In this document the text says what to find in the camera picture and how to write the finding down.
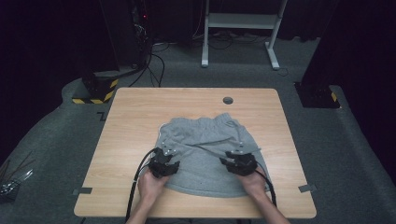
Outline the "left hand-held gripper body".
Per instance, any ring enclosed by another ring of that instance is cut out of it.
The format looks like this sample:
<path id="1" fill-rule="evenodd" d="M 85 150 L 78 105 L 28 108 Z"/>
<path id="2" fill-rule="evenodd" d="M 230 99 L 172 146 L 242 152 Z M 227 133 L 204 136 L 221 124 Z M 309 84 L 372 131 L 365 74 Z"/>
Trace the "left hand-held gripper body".
<path id="1" fill-rule="evenodd" d="M 161 148 L 155 147 L 153 149 L 154 156 L 150 158 L 148 168 L 156 178 L 164 177 L 164 172 L 168 169 L 168 164 L 173 158 L 169 152 L 164 152 Z"/>

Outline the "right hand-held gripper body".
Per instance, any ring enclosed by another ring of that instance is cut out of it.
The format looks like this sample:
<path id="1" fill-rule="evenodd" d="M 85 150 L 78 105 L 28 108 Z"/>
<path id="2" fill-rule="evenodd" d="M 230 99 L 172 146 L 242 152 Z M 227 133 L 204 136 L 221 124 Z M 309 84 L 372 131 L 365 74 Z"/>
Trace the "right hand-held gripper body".
<path id="1" fill-rule="evenodd" d="M 258 167 L 254 152 L 258 146 L 240 142 L 234 149 L 225 152 L 226 159 L 233 159 L 233 172 L 235 175 L 246 176 L 252 174 Z"/>

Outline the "grey shorts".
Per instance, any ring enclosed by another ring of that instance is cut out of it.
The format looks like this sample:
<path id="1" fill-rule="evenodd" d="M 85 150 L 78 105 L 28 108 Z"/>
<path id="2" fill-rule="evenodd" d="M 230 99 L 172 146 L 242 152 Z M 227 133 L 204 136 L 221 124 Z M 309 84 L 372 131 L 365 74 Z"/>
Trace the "grey shorts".
<path id="1" fill-rule="evenodd" d="M 179 163 L 166 187 L 178 192 L 216 198 L 242 197 L 241 182 L 221 163 L 227 152 L 252 154 L 264 165 L 261 148 L 245 126 L 229 114 L 211 118 L 173 118 L 159 129 L 156 147 Z"/>

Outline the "person's right hand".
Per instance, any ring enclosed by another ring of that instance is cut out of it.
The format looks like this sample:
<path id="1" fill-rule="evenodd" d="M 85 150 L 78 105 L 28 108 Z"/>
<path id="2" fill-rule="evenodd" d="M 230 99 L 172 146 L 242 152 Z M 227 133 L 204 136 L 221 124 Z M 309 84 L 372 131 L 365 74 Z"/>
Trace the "person's right hand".
<path id="1" fill-rule="evenodd" d="M 252 174 L 241 176 L 237 175 L 236 178 L 241 182 L 247 195 L 254 201 L 268 200 L 265 192 L 266 181 L 263 178 L 264 172 L 262 168 L 257 168 Z"/>

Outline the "person's left hand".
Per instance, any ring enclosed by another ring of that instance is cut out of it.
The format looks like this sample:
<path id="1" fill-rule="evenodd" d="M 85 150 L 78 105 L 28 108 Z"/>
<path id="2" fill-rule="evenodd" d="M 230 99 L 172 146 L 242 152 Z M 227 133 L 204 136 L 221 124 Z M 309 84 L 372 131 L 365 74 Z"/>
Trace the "person's left hand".
<path id="1" fill-rule="evenodd" d="M 163 188 L 169 176 L 157 178 L 150 169 L 147 169 L 138 180 L 138 189 L 141 200 L 144 203 L 155 203 L 158 197 L 162 194 Z"/>

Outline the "black yellow striped stand base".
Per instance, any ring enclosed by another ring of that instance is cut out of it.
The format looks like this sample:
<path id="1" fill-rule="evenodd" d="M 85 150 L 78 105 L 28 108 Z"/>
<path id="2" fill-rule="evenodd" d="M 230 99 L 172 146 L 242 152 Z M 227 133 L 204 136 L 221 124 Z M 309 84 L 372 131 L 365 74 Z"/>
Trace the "black yellow striped stand base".
<path id="1" fill-rule="evenodd" d="M 113 96 L 118 81 L 114 77 L 83 77 L 72 96 L 72 102 L 78 105 L 106 104 Z"/>

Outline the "black computer tower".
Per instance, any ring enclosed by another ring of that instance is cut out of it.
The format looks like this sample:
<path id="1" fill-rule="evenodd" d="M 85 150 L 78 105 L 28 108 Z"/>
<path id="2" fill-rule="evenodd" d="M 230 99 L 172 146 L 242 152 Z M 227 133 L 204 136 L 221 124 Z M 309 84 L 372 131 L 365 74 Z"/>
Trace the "black computer tower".
<path id="1" fill-rule="evenodd" d="M 136 38 L 141 66 L 147 64 L 151 44 L 151 28 L 149 23 L 149 13 L 146 0 L 129 0 L 130 14 L 132 16 L 134 35 Z"/>

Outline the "white metal stand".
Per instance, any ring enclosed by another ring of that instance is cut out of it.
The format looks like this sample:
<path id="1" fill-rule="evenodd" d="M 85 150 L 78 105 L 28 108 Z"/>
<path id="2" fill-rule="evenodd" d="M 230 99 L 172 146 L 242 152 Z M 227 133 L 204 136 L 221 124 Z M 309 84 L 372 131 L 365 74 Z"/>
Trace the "white metal stand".
<path id="1" fill-rule="evenodd" d="M 279 11 L 273 15 L 264 14 L 235 14 L 235 13 L 213 13 L 210 11 L 210 0 L 205 0 L 205 26 L 204 42 L 202 49 L 201 66 L 209 65 L 208 37 L 210 28 L 233 28 L 233 29 L 257 29 L 271 30 L 268 42 L 264 43 L 270 63 L 274 70 L 279 70 L 280 65 L 274 51 L 274 44 L 283 19 L 288 0 L 281 0 Z"/>

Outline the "folded metal tripod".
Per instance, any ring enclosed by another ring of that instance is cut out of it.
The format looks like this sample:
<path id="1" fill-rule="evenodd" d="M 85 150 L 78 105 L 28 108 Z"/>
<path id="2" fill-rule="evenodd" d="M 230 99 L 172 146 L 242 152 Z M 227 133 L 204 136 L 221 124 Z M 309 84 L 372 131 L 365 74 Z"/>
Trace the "folded metal tripod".
<path id="1" fill-rule="evenodd" d="M 23 169 L 29 166 L 34 160 L 30 161 L 31 152 L 14 167 L 12 170 L 8 170 L 10 167 L 10 160 L 6 160 L 0 166 L 0 204 L 12 203 L 16 200 L 21 183 L 27 180 L 32 174 L 33 170 L 23 172 Z"/>

